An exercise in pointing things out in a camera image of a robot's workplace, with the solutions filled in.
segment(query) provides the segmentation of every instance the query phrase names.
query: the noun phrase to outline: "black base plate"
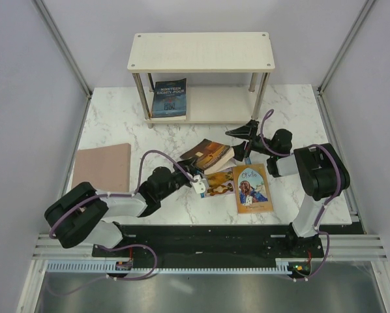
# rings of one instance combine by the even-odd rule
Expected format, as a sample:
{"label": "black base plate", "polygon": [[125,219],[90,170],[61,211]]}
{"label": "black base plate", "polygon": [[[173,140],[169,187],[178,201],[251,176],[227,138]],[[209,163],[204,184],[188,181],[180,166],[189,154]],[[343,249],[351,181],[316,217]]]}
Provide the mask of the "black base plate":
{"label": "black base plate", "polygon": [[[329,233],[363,233],[360,223],[349,226],[321,226]],[[159,268],[248,268],[274,267],[275,258],[322,258],[321,241],[298,245],[288,250],[281,235],[288,225],[280,226],[132,226],[122,225],[128,236],[118,246],[140,243],[150,246],[158,256]],[[92,256],[127,258],[129,251],[106,252],[93,249]],[[134,266],[153,266],[153,257],[145,249],[133,249]]]}

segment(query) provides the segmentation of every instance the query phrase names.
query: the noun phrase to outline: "book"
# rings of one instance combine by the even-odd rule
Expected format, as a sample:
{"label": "book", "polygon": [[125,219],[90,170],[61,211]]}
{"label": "book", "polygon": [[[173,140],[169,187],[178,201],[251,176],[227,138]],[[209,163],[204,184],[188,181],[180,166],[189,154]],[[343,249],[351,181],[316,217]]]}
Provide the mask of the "book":
{"label": "book", "polygon": [[156,82],[151,119],[184,121],[187,118],[187,79]]}
{"label": "book", "polygon": [[191,150],[181,155],[182,160],[196,158],[195,166],[204,174],[212,174],[231,166],[228,161],[234,157],[229,145],[204,139]]}
{"label": "book", "polygon": [[95,189],[128,192],[130,188],[131,145],[122,143],[78,150],[73,170],[72,188],[89,181]]}
{"label": "book", "polygon": [[238,213],[273,211],[265,166],[263,164],[241,165],[232,170]]}
{"label": "book", "polygon": [[221,196],[234,193],[234,180],[232,168],[227,168],[216,173],[206,175],[208,182],[207,190],[201,194],[201,198]]}

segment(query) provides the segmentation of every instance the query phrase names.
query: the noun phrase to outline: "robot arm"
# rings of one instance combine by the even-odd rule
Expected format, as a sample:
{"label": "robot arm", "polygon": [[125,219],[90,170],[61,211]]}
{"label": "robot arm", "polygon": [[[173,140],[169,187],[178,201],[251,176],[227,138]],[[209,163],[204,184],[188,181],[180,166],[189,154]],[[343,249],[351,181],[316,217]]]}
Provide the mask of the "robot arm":
{"label": "robot arm", "polygon": [[[269,111],[263,121],[272,112]],[[286,129],[277,130],[271,140],[263,138],[265,146],[258,134],[258,122],[253,120],[240,128],[227,131],[226,134],[245,140],[233,147],[237,160],[243,160],[250,156],[251,151],[255,151],[270,156],[267,159],[267,170],[273,177],[299,174],[305,197],[292,222],[289,237],[293,242],[292,246],[301,239],[314,237],[325,213],[325,204],[350,185],[349,173],[333,146],[330,143],[311,145],[294,149],[291,154],[292,133]]]}
{"label": "robot arm", "polygon": [[53,227],[72,208],[90,200],[63,218],[55,229],[55,235],[63,248],[71,248],[82,242],[112,248],[123,239],[123,234],[115,222],[107,223],[102,218],[149,216],[160,208],[163,199],[183,186],[194,187],[197,193],[205,192],[206,182],[197,174],[194,162],[195,160],[184,160],[178,162],[178,165],[190,177],[194,177],[195,183],[189,181],[176,166],[173,173],[162,166],[155,168],[136,194],[110,194],[97,191],[90,183],[83,182],[49,207],[44,217]]}

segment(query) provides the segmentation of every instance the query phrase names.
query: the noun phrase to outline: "shelf top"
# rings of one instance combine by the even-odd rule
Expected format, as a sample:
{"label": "shelf top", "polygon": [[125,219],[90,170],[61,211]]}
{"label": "shelf top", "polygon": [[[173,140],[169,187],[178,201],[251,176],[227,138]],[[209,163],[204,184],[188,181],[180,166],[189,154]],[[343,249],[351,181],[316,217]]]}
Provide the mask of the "shelf top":
{"label": "shelf top", "polygon": [[269,34],[140,33],[134,36],[131,73],[272,72]]}

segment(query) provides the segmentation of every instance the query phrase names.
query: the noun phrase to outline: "metal floor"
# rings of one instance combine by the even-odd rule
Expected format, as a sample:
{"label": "metal floor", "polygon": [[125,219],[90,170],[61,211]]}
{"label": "metal floor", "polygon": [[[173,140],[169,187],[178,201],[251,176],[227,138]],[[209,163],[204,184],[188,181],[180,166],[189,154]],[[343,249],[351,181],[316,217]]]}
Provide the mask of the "metal floor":
{"label": "metal floor", "polygon": [[[60,293],[100,276],[47,275],[53,291]],[[165,274],[137,282],[101,280],[67,297],[42,290],[38,303],[43,307],[36,312],[46,313],[385,312],[369,263],[327,263],[309,282],[296,283],[272,275]]]}

